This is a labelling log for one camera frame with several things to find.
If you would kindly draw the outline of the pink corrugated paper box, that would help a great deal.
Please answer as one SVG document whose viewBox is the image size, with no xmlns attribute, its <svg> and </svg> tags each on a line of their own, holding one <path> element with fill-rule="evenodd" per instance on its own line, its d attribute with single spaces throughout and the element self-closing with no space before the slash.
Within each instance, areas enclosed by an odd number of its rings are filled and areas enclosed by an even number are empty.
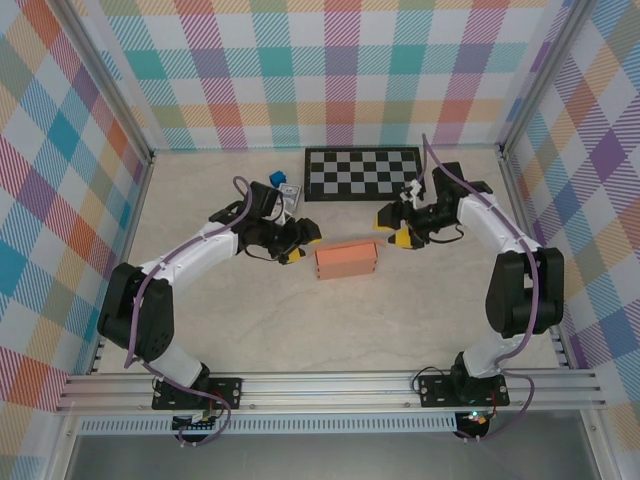
<svg viewBox="0 0 640 480">
<path fill-rule="evenodd" d="M 315 250 L 316 275 L 319 280 L 373 274 L 376 271 L 380 239 L 360 239 L 335 243 Z"/>
</svg>

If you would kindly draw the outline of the blue playing card deck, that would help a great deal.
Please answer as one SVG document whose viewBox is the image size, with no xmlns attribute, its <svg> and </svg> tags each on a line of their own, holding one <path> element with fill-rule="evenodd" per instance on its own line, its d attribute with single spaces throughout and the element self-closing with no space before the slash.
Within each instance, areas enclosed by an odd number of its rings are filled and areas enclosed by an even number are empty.
<svg viewBox="0 0 640 480">
<path fill-rule="evenodd" d="M 285 211 L 293 215 L 297 210 L 301 197 L 301 187 L 299 185 L 281 183 L 278 190 L 282 194 Z"/>
</svg>

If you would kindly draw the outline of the black grey chessboard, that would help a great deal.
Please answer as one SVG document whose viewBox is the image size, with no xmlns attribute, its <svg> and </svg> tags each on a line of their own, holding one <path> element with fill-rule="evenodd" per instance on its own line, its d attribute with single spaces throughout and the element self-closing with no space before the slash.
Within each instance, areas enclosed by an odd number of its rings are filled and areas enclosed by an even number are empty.
<svg viewBox="0 0 640 480">
<path fill-rule="evenodd" d="M 413 180 L 422 177 L 417 147 L 307 148 L 304 200 L 394 201 Z"/>
</svg>

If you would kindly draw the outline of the long aluminium base rail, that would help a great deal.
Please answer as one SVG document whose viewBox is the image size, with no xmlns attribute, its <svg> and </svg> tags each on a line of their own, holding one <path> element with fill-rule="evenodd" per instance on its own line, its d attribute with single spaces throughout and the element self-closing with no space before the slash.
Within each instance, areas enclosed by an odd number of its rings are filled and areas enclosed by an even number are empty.
<svg viewBox="0 0 640 480">
<path fill-rule="evenodd" d="M 499 412 L 586 410 L 607 407 L 591 370 L 516 369 L 503 389 Z M 409 371 L 215 373 L 241 380 L 238 414 L 418 412 L 423 397 Z M 61 415 L 151 414 L 152 376 L 142 373 L 71 376 L 55 412 Z"/>
</svg>

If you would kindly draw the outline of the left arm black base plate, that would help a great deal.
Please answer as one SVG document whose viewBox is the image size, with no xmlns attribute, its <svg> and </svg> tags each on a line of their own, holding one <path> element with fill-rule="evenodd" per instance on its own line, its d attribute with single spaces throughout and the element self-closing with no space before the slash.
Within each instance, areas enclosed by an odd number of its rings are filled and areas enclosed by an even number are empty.
<svg viewBox="0 0 640 480">
<path fill-rule="evenodd" d="M 153 410 L 220 410 L 223 407 L 218 400 L 213 401 L 209 397 L 187 393 L 184 389 L 172 386 L 166 380 L 154 379 L 152 388 L 151 408 Z M 197 380 L 191 389 L 220 397 L 232 410 L 235 410 L 240 406 L 242 379 L 202 378 Z"/>
</svg>

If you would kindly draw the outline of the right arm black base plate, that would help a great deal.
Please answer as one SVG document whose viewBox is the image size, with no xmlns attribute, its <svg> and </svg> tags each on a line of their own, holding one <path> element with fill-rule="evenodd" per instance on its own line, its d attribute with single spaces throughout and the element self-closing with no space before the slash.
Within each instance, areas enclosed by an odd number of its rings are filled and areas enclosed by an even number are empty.
<svg viewBox="0 0 640 480">
<path fill-rule="evenodd" d="M 420 404 L 427 407 L 503 407 L 510 404 L 505 377 L 470 378 L 457 382 L 450 376 L 422 375 L 418 379 Z"/>
</svg>

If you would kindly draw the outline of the aluminium corner post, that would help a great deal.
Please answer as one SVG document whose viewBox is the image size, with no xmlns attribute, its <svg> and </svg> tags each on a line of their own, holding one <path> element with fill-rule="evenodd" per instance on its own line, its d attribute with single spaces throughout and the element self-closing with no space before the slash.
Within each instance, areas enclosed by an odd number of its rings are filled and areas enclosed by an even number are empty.
<svg viewBox="0 0 640 480">
<path fill-rule="evenodd" d="M 549 0 L 536 24 L 523 63 L 507 90 L 496 131 L 490 135 L 506 159 L 538 108 L 598 0 Z"/>
<path fill-rule="evenodd" d="M 46 2 L 78 51 L 87 71 L 105 97 L 134 149 L 147 165 L 152 164 L 153 151 L 72 2 L 70 0 L 46 0 Z"/>
</svg>

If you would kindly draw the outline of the aluminium frame leg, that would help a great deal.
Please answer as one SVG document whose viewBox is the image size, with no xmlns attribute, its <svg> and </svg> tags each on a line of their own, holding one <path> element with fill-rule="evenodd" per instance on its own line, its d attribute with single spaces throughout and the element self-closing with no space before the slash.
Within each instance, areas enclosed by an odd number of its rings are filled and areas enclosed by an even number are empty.
<svg viewBox="0 0 640 480">
<path fill-rule="evenodd" d="M 81 417 L 65 415 L 58 418 L 56 436 L 43 480 L 65 480 L 80 430 Z"/>
<path fill-rule="evenodd" d="M 581 411 L 581 417 L 600 479 L 620 480 L 613 450 L 602 421 L 602 415 L 598 410 L 585 409 Z"/>
</svg>

